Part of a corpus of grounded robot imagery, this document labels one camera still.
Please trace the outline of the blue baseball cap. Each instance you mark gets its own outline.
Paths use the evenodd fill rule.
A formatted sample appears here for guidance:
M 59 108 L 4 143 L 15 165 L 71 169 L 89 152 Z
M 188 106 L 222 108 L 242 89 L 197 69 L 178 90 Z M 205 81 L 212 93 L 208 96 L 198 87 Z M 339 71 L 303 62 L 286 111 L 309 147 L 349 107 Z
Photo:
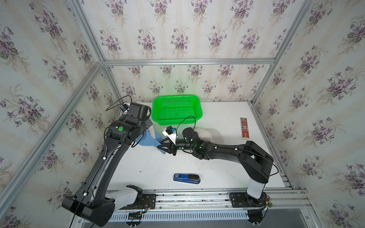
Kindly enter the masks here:
M 147 129 L 142 135 L 140 135 L 136 142 L 141 146 L 153 146 L 158 149 L 158 146 L 161 145 L 160 141 L 162 141 L 162 137 L 154 130 L 151 126 Z M 165 151 L 158 149 L 162 154 L 166 154 Z

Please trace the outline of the white baseball cap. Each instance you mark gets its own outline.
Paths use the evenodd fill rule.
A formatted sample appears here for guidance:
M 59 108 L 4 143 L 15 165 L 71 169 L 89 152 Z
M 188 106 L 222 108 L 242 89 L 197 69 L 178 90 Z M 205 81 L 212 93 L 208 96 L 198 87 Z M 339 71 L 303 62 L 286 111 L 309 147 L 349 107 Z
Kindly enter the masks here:
M 222 134 L 213 128 L 208 128 L 208 129 L 203 129 L 203 128 L 196 128 L 194 130 L 195 132 L 197 132 L 199 138 L 201 140 L 204 141 L 209 141 L 212 143 L 217 143 L 217 144 L 223 144 L 224 143 L 224 139 Z

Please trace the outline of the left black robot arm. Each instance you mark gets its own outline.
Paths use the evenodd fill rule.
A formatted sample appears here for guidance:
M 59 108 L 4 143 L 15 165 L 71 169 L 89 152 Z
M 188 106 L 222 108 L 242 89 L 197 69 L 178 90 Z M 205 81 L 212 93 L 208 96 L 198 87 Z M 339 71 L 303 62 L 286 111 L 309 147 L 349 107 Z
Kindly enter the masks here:
M 106 128 L 97 161 L 80 189 L 64 198 L 63 208 L 100 227 L 110 220 L 118 206 L 116 199 L 106 195 L 107 188 L 126 151 L 152 126 L 151 114 L 151 107 L 132 102 L 127 114 Z

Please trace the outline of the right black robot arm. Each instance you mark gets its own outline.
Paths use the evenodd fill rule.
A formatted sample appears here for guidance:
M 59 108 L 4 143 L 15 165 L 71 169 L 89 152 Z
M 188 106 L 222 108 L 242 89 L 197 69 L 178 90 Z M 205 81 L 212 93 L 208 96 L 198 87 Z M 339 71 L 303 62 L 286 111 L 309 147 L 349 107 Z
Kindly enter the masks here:
M 247 141 L 239 145 L 216 144 L 201 139 L 198 132 L 191 127 L 183 130 L 182 138 L 170 126 L 163 134 L 166 138 L 160 141 L 157 148 L 166 153 L 175 156 L 181 150 L 200 160 L 220 159 L 241 164 L 250 177 L 246 194 L 253 199 L 261 198 L 264 187 L 269 182 L 274 160 L 255 142 Z

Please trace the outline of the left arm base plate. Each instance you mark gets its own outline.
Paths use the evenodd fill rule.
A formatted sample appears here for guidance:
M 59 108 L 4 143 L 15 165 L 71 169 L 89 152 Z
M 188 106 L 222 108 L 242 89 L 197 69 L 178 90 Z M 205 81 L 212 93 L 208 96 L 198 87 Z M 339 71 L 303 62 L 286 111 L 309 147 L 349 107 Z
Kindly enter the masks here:
M 127 205 L 122 210 L 142 210 L 142 209 L 155 209 L 156 207 L 156 194 L 143 194 L 142 196 L 138 196 L 136 202 Z

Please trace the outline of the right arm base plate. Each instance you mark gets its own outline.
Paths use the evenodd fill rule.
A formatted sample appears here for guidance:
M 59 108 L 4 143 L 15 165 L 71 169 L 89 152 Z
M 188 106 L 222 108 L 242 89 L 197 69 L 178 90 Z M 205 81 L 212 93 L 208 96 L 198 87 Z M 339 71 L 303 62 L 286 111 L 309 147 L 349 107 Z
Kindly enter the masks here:
M 262 208 L 270 200 L 265 192 L 262 192 L 258 199 L 250 196 L 247 192 L 231 192 L 229 199 L 234 208 Z

